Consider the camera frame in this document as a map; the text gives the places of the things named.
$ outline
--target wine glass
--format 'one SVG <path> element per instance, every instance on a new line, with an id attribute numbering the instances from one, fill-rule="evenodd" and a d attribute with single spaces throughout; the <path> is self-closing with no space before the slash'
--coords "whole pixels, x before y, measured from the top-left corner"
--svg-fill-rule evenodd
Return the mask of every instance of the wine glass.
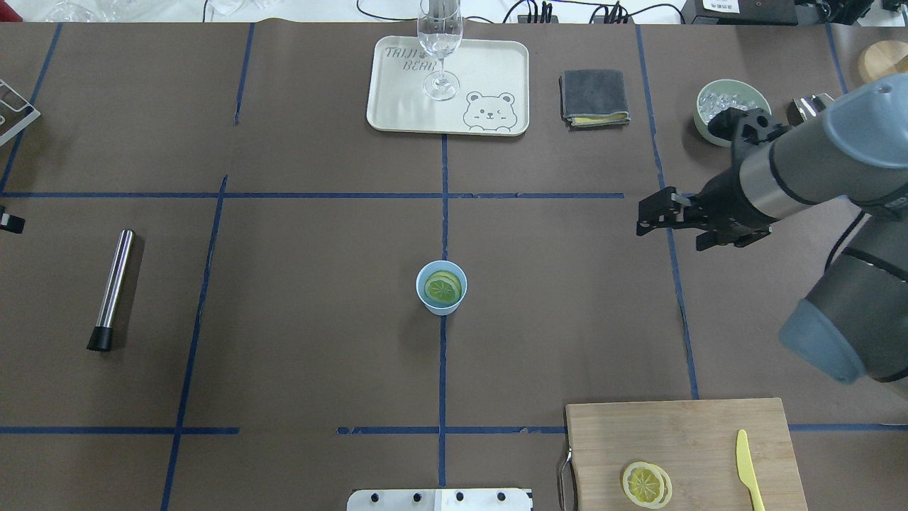
<path id="1" fill-rule="evenodd" d="M 453 54 L 463 39 L 460 0 L 419 0 L 416 32 L 426 53 L 440 64 L 439 70 L 426 76 L 422 90 L 436 101 L 447 101 L 460 89 L 458 78 L 445 71 L 445 57 Z"/>

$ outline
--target gray towel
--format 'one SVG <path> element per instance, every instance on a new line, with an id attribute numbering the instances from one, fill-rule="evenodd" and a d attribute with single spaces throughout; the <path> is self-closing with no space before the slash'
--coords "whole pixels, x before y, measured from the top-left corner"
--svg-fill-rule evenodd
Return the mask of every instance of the gray towel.
<path id="1" fill-rule="evenodd" d="M 616 69 L 580 69 L 561 74 L 561 116 L 574 127 L 626 125 L 624 75 Z"/>

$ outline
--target metal muddler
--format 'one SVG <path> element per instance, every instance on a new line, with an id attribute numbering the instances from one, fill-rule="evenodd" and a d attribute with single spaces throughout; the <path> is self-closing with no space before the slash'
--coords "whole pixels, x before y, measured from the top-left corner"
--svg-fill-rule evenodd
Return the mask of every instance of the metal muddler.
<path id="1" fill-rule="evenodd" d="M 101 303 L 101 312 L 95 323 L 92 338 L 88 341 L 87 349 L 92 351 L 110 351 L 114 340 L 114 312 L 117 299 L 120 297 L 120 288 L 123 286 L 123 275 L 126 273 L 126 262 L 129 260 L 129 249 L 133 247 L 135 233 L 124 229 L 120 239 L 116 242 L 116 254 L 113 255 L 111 273 L 107 276 L 107 287 L 104 290 L 104 300 Z"/>

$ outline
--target glass base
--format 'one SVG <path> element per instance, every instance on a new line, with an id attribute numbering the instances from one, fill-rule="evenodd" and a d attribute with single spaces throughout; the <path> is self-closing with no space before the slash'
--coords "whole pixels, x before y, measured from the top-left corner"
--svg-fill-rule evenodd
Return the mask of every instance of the glass base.
<path id="1" fill-rule="evenodd" d="M 436 71 L 426 76 L 422 90 L 435 101 L 448 101 L 460 90 L 460 80 L 450 71 L 445 71 L 444 75 Z"/>

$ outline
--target yellow knife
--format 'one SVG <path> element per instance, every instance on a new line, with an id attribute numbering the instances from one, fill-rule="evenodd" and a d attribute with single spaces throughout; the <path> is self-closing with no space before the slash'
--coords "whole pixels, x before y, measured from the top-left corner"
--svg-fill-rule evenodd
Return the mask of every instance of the yellow knife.
<path id="1" fill-rule="evenodd" d="M 754 511 L 766 511 L 763 507 L 763 498 L 760 496 L 760 487 L 756 485 L 756 472 L 754 462 L 750 459 L 750 445 L 747 443 L 747 432 L 738 430 L 737 447 L 738 478 L 750 490 L 750 501 L 754 504 Z"/>

